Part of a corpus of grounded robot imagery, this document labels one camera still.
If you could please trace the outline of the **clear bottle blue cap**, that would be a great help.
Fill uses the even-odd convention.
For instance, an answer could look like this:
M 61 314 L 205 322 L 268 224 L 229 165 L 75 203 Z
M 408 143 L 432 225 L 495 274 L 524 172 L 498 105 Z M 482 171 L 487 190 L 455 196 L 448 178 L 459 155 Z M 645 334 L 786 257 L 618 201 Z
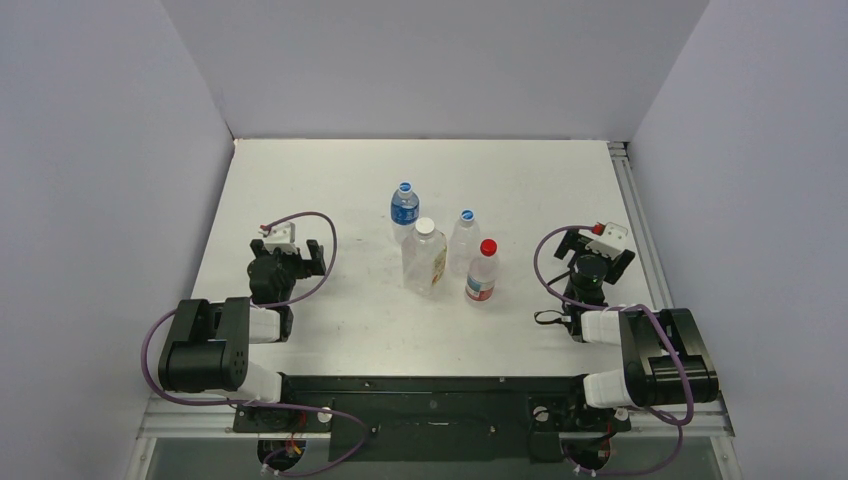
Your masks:
M 466 275 L 470 262 L 479 252 L 480 225 L 471 209 L 462 210 L 454 224 L 448 245 L 447 265 L 457 275 Z

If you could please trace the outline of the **blue label water bottle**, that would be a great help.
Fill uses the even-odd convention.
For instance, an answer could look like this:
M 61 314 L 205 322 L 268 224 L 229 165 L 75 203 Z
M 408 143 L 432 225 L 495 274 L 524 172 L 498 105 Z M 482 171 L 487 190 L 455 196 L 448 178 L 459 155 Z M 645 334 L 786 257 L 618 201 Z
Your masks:
M 413 231 L 419 218 L 420 199 L 409 182 L 401 182 L 390 202 L 393 237 L 398 244 Z

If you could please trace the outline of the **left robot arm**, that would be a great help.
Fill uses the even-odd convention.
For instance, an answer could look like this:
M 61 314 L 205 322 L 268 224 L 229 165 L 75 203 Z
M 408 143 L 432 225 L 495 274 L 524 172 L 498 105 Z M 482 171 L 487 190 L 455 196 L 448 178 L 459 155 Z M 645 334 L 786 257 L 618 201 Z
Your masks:
M 284 393 L 285 376 L 252 362 L 249 347 L 287 341 L 294 323 L 294 287 L 299 280 L 327 274 L 324 247 L 314 239 L 306 247 L 303 256 L 291 242 L 254 239 L 254 259 L 246 268 L 248 297 L 180 301 L 157 366 L 163 390 L 260 403 L 259 416 L 272 429 L 291 427 L 299 405 Z

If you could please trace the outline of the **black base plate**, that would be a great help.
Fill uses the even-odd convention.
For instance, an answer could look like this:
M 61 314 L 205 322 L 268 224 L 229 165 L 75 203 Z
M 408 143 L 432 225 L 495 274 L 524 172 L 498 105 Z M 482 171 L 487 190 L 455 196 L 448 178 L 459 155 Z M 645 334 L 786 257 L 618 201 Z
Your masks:
M 586 403 L 580 376 L 287 376 L 282 399 L 309 409 L 240 407 L 234 431 L 297 447 L 324 436 L 331 460 L 356 447 L 365 462 L 558 463 L 604 460 L 631 429 L 626 415 Z

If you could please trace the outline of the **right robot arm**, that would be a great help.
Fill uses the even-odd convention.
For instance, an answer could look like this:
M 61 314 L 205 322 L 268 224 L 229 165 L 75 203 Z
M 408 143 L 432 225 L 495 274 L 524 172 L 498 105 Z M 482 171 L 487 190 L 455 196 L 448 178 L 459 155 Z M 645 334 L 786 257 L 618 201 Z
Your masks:
M 626 245 L 627 229 L 607 223 L 556 232 L 562 238 L 554 256 L 567 263 L 559 277 L 565 285 L 541 284 L 561 302 L 559 324 L 576 342 L 621 351 L 620 367 L 586 375 L 582 389 L 565 398 L 566 418 L 588 427 L 604 409 L 656 412 L 675 404 L 692 416 L 695 404 L 714 401 L 720 391 L 717 373 L 690 310 L 608 303 L 605 286 L 616 284 L 635 258 Z

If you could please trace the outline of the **aluminium rail frame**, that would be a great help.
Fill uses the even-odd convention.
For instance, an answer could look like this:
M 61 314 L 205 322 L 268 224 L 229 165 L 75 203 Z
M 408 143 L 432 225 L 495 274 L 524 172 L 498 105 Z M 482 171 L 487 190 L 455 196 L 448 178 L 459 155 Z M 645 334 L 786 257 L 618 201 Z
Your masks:
M 500 248 L 494 297 L 470 302 L 446 273 L 437 291 L 404 288 L 390 193 L 408 181 L 422 212 L 450 231 L 463 209 Z M 613 221 L 636 260 L 610 290 L 621 303 L 668 306 L 671 295 L 623 145 L 594 140 L 242 139 L 236 142 L 192 292 L 210 300 L 248 291 L 248 242 L 260 225 L 294 215 L 299 239 L 330 252 L 328 281 L 297 286 L 292 340 L 252 361 L 294 374 L 530 377 L 610 369 L 609 347 L 579 346 L 536 326 L 555 300 L 550 232 Z

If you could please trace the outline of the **red cap clear bottle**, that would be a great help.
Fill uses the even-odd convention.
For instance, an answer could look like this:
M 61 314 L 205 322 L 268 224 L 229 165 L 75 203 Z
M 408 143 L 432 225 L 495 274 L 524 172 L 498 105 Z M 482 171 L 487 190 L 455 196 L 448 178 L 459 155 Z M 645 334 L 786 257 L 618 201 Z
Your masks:
M 480 244 L 480 254 L 471 261 L 466 276 L 465 293 L 469 300 L 485 302 L 492 297 L 499 265 L 497 242 L 484 239 Z

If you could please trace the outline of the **large clear white-cap bottle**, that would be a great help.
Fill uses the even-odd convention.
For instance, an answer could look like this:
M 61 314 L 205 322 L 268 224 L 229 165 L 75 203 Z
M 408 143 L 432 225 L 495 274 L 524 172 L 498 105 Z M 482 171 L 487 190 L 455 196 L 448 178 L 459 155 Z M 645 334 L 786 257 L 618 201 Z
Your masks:
M 447 239 L 429 217 L 419 218 L 401 244 L 403 285 L 423 295 L 434 293 L 447 260 Z

